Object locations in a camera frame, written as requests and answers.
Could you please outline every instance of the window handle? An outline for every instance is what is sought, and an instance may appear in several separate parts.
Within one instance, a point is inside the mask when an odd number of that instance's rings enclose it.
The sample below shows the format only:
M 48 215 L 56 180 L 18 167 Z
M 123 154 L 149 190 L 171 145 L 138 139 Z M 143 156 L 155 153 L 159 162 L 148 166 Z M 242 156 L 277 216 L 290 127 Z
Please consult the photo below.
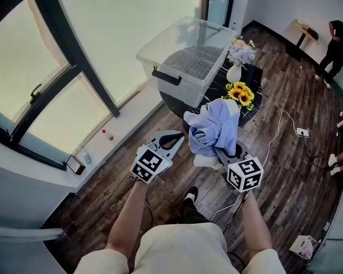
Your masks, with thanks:
M 30 104 L 32 104 L 32 103 L 35 101 L 35 99 L 41 94 L 40 92 L 37 92 L 36 94 L 34 94 L 35 91 L 36 91 L 40 86 L 42 86 L 41 83 L 40 83 L 39 85 L 37 85 L 37 86 L 34 88 L 34 90 L 32 90 L 32 92 L 30 93 L 30 96 L 32 97 L 32 99 L 29 101 Z

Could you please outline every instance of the power strip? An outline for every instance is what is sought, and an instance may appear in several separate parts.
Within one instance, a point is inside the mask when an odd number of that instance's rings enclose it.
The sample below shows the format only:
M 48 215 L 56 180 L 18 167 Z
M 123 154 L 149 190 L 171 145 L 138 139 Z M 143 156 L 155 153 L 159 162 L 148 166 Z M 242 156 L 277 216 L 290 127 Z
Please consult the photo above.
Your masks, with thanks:
M 300 137 L 300 138 L 308 138 L 309 137 L 309 131 L 306 129 L 297 128 L 296 129 L 296 135 L 297 135 L 297 137 Z

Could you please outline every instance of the round black table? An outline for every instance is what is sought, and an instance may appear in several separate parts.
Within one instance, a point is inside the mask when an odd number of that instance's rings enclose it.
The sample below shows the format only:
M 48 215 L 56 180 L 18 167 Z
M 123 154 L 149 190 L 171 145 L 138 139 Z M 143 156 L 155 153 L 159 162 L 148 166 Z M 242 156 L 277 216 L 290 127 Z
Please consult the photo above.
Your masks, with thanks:
M 222 67 L 228 70 L 232 67 L 232 64 L 226 58 Z M 181 119 L 183 119 L 183 115 L 186 111 L 199 114 L 200 109 L 204 104 L 212 102 L 213 100 L 220 98 L 221 96 L 225 96 L 228 93 L 225 86 L 229 82 L 226 79 L 227 71 L 224 69 L 220 68 L 218 70 L 218 73 L 216 74 L 215 78 L 211 82 L 210 87 L 207 89 L 204 98 L 202 99 L 201 103 L 198 105 L 197 108 L 188 106 L 181 100 L 176 99 L 162 91 L 159 92 L 161 95 L 161 98 L 166 103 L 167 107 Z M 239 126 L 249 121 L 258 112 L 258 109 L 262 103 L 262 86 L 261 86 L 262 74 L 263 74 L 262 69 L 256 66 L 250 65 L 250 64 L 245 65 L 241 69 L 240 81 L 246 83 L 246 85 L 255 94 L 255 98 L 253 101 L 253 104 L 254 104 L 253 110 L 248 111 L 246 107 L 242 107 L 240 111 Z

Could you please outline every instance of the black and white marker cube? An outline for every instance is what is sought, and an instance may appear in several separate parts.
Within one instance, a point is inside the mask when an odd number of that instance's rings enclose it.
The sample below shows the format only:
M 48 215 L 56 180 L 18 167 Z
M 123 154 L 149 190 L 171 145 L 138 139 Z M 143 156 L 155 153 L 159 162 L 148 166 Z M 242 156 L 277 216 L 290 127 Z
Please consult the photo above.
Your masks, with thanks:
M 135 178 L 139 178 L 148 184 L 172 165 L 171 160 L 143 145 L 137 150 L 137 156 L 130 172 Z
M 239 192 L 259 187 L 263 177 L 263 168 L 258 158 L 235 162 L 228 166 L 227 181 Z

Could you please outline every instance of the bottle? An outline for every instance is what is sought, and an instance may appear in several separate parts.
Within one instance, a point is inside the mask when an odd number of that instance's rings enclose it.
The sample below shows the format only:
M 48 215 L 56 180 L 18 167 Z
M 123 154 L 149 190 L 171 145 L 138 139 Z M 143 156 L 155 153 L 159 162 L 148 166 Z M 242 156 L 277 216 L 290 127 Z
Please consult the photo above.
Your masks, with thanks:
M 113 135 L 105 129 L 102 130 L 102 133 L 109 141 L 112 141 L 114 139 Z
M 82 152 L 82 155 L 84 156 L 85 158 L 85 162 L 89 165 L 91 165 L 91 157 L 89 155 L 89 153 L 87 153 L 87 151 L 85 150 L 84 147 L 81 148 L 81 152 Z

